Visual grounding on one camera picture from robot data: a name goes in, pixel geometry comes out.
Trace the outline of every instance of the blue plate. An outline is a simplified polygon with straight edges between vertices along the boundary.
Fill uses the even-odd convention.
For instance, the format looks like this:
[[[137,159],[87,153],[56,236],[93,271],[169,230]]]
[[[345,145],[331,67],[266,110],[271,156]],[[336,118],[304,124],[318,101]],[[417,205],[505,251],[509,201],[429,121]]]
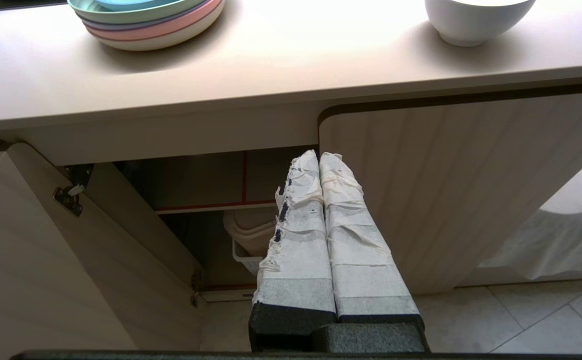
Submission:
[[[152,7],[159,7],[175,0],[96,0],[96,3],[114,12],[128,12]]]
[[[88,25],[92,28],[117,32],[117,31],[121,31],[121,30],[123,31],[123,30],[141,29],[144,27],[145,28],[152,27],[153,25],[165,23],[169,20],[173,20],[174,18],[179,18],[180,16],[185,16],[186,14],[193,12],[193,11],[199,9],[200,7],[204,6],[204,4],[206,4],[210,1],[211,0],[203,0],[198,5],[191,7],[191,9],[182,11],[182,12],[177,13],[177,14],[172,14],[171,16],[168,16],[168,17],[159,18],[157,20],[145,21],[145,22],[124,23],[124,24],[123,23],[122,24],[121,23],[103,23],[103,22],[98,23],[96,21],[92,21],[92,20],[89,20],[87,18],[84,18],[84,17],[80,16],[80,14],[77,14],[77,16],[78,16],[78,18],[80,18],[80,20],[82,20],[83,23],[85,23],[85,25]]]

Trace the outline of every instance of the stacked plate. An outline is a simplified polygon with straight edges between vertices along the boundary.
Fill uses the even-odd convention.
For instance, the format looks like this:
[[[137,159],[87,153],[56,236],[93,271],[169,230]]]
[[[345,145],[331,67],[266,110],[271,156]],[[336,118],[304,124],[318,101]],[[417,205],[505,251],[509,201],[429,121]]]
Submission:
[[[227,0],[68,0],[87,30],[113,48],[167,48],[200,34]]]

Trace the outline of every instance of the white container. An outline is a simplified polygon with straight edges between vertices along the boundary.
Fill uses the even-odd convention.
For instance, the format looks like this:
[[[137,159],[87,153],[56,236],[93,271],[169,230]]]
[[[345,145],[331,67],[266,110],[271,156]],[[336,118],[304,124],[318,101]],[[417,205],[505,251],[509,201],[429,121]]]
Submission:
[[[264,259],[264,257],[250,256],[249,253],[240,246],[240,244],[233,240],[233,259],[235,259],[236,262],[242,263],[250,273],[257,276],[259,263]]]
[[[426,0],[426,13],[444,41],[477,46],[512,28],[535,0]]]
[[[275,234],[275,215],[276,207],[225,210],[224,228],[249,256],[266,256]]]

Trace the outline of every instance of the pink plate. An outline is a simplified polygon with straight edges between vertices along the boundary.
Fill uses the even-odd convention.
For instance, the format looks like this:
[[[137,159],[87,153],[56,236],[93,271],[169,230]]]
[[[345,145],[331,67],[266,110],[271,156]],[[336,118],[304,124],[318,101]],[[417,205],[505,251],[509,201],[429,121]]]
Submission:
[[[170,34],[178,30],[184,29],[194,23],[200,21],[205,16],[213,12],[213,10],[220,5],[222,0],[210,0],[204,5],[198,7],[194,11],[188,14],[184,14],[180,17],[174,18],[167,22],[158,23],[157,25],[141,27],[140,29],[132,30],[100,30],[94,27],[85,25],[87,30],[93,35],[103,39],[115,40],[115,41],[135,41],[142,39],[150,39],[154,37],[160,37],[162,35]]]

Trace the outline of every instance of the white bowl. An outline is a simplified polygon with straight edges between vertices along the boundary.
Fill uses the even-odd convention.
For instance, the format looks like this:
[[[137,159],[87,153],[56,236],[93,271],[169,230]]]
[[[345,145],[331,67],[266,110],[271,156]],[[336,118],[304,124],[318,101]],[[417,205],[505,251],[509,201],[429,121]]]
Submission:
[[[101,38],[95,34],[92,35],[96,39],[101,41],[102,44],[106,44],[111,48],[116,48],[120,50],[148,51],[167,48],[169,46],[183,43],[188,39],[200,34],[204,30],[206,30],[206,28],[210,27],[222,13],[222,9],[224,9],[225,2],[226,0],[222,0],[222,2],[220,2],[220,4],[218,4],[218,6],[211,13],[209,13],[207,16],[197,21],[196,23],[193,23],[193,25],[189,25],[183,29],[171,32],[170,34],[156,36],[154,38],[121,41]]]
[[[535,0],[426,0],[428,19],[444,41],[476,46],[512,28]]]

